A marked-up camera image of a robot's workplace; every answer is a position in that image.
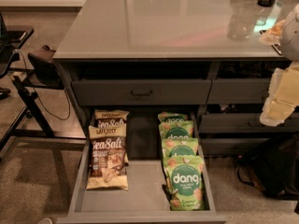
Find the desktop surface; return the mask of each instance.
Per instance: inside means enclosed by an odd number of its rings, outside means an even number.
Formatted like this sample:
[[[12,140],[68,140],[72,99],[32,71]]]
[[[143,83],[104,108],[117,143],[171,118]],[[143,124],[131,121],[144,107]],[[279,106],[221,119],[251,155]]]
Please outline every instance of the desktop surface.
[[[54,59],[230,59],[279,55],[260,30],[298,0],[87,0]]]

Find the black bag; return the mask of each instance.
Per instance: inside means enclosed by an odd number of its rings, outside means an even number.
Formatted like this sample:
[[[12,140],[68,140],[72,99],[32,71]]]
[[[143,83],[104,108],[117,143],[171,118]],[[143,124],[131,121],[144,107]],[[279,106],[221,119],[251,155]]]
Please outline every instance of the black bag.
[[[259,189],[265,196],[299,200],[299,135],[283,134],[261,143],[239,156],[237,171],[242,183]],[[240,170],[247,171],[244,181]]]

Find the snack bag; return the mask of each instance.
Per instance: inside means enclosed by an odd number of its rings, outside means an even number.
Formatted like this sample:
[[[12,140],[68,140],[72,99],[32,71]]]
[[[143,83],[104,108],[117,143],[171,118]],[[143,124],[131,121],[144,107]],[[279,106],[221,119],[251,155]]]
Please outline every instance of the snack bag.
[[[127,122],[129,112],[123,110],[94,110],[96,126],[99,128],[107,128],[111,126],[120,126]]]
[[[180,122],[188,120],[188,116],[179,113],[162,112],[158,114],[158,119],[160,122]]]
[[[204,210],[204,160],[200,156],[176,156],[164,159],[167,190],[172,195],[172,211]]]
[[[161,138],[191,138],[193,136],[194,124],[193,121],[181,122],[162,122],[159,125]]]
[[[196,155],[198,143],[197,138],[162,139],[163,157]]]
[[[125,170],[126,126],[89,127],[92,167],[86,189],[128,189]]]

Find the green snack bag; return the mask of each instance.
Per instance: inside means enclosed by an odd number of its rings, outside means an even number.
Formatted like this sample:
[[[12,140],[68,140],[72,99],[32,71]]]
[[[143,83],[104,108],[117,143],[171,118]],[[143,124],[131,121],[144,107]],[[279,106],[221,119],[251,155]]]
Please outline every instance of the green snack bag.
[[[197,138],[162,139],[162,152],[164,158],[172,156],[196,155],[197,150]]]
[[[158,114],[158,119],[160,122],[179,122],[179,121],[188,120],[188,116],[179,113],[162,112]]]
[[[159,132],[162,139],[191,138],[193,136],[193,121],[162,122],[159,124]]]
[[[164,159],[167,190],[172,195],[172,211],[204,210],[204,183],[202,173],[205,162],[200,156],[174,156]]]

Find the drawer handle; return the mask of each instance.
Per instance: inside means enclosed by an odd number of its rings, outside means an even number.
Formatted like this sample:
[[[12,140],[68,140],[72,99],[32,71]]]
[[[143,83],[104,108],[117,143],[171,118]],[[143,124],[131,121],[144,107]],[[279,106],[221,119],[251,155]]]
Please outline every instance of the drawer handle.
[[[140,93],[131,91],[131,95],[134,97],[149,97],[152,95],[152,91],[140,92]]]
[[[250,122],[248,122],[247,124],[248,124],[250,127],[252,127],[252,128],[265,127],[264,124],[259,124],[259,125],[256,125],[256,126],[252,125]]]

